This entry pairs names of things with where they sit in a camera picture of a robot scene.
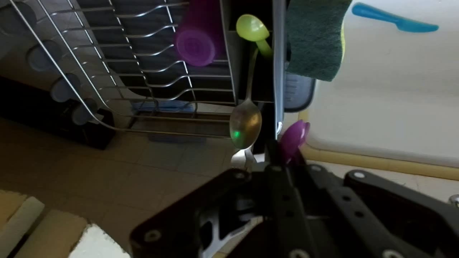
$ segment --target wire dish rack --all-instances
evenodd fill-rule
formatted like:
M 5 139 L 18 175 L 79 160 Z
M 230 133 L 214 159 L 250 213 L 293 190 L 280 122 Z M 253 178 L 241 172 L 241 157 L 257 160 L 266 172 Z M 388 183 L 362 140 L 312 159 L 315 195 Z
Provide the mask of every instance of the wire dish rack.
M 226 53 L 207 67 L 188 66 L 175 53 L 174 33 L 188 6 L 184 0 L 25 1 L 36 24 L 18 0 L 11 3 L 94 122 L 115 130 L 229 136 L 244 59 L 243 40 L 230 26 L 231 1 L 221 0 Z M 56 41 L 64 54 L 55 54 L 46 41 Z M 274 50 L 284 49 L 283 36 L 280 41 L 274 40 Z M 276 63 L 284 60 L 284 50 L 280 53 L 274 56 L 280 71 L 274 76 L 276 130 L 283 116 L 284 61 Z M 111 110 L 117 126 L 104 123 L 98 109 Z

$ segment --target gray cloth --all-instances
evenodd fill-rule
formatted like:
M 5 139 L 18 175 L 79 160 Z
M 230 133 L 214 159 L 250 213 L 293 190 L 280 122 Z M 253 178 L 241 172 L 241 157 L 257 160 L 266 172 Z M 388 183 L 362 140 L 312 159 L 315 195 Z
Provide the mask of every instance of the gray cloth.
M 342 23 L 352 0 L 292 0 L 287 71 L 333 80 L 342 64 Z

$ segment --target lime green utensil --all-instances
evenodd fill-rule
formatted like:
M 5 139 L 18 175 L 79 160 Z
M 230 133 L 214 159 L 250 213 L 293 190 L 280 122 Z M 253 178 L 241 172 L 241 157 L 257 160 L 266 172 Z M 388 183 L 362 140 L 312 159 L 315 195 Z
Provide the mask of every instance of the lime green utensil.
M 236 24 L 236 30 L 240 37 L 257 43 L 259 50 L 264 57 L 273 57 L 273 49 L 267 43 L 270 31 L 257 16 L 243 14 Z

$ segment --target purple cup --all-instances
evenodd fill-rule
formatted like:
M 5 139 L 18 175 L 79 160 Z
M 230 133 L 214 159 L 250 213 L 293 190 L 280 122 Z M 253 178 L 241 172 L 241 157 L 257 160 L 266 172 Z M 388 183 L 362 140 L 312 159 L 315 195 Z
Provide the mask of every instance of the purple cup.
M 219 0 L 190 0 L 175 34 L 177 53 L 191 66 L 207 66 L 226 50 Z

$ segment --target blue spoon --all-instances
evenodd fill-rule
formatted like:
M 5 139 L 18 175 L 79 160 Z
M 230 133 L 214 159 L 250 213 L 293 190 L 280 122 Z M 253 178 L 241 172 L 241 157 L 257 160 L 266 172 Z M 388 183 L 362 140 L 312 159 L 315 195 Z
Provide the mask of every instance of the blue spoon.
M 429 33 L 429 31 L 437 31 L 439 28 L 438 24 L 411 20 L 411 18 L 388 13 L 388 11 L 383 11 L 383 10 L 376 8 L 373 6 L 363 4 L 363 3 L 356 3 L 353 6 L 353 14 L 375 18 L 375 20 L 395 23 L 398 26 L 398 28 L 404 30 L 404 31 Z

